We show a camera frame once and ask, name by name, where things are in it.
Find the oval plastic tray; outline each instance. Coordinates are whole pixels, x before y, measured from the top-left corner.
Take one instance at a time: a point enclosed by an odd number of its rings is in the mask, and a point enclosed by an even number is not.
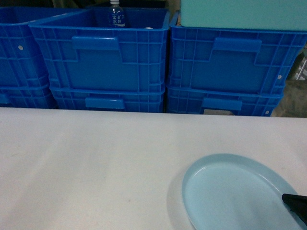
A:
[[[186,172],[182,195],[197,230],[301,230],[304,223],[282,201],[296,194],[278,174],[251,159],[215,154]]]

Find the crate handle slot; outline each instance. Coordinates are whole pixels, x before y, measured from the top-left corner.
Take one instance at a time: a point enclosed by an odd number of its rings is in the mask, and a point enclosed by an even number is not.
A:
[[[5,93],[0,93],[0,104],[10,104],[11,101]]]
[[[110,99],[110,98],[87,97],[85,99],[85,106],[87,108],[98,108],[98,109],[125,109],[125,104],[123,99]]]
[[[215,98],[204,98],[201,104],[202,108],[207,109],[221,109],[221,110],[236,110],[240,111],[242,108],[242,101],[225,100]]]
[[[238,52],[260,52],[262,41],[260,39],[217,37],[214,40],[214,50],[227,50]]]
[[[116,37],[73,36],[72,47],[74,49],[119,50]]]

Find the light green container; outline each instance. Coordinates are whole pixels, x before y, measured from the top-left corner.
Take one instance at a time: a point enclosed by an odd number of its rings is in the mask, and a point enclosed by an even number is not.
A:
[[[307,31],[307,0],[181,0],[187,27]]]

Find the stacked crate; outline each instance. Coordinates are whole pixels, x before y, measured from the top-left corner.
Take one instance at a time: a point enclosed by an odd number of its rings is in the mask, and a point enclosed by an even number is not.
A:
[[[227,110],[235,115],[270,116],[283,97],[285,80],[307,41],[307,30],[215,28],[218,25],[210,27],[205,20],[195,21],[204,27],[191,27],[190,22],[179,25],[178,16],[175,13],[170,23],[167,111]]]
[[[0,8],[0,106],[54,108],[48,71],[30,22],[73,9]]]
[[[169,12],[124,8],[127,28],[111,28],[107,11],[30,24],[59,108],[162,112]]]

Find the water bottle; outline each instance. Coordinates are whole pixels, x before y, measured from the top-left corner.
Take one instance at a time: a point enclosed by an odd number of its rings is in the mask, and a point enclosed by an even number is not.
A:
[[[110,0],[111,7],[108,11],[109,25],[111,27],[125,27],[126,20],[123,8],[119,6],[119,0]]]

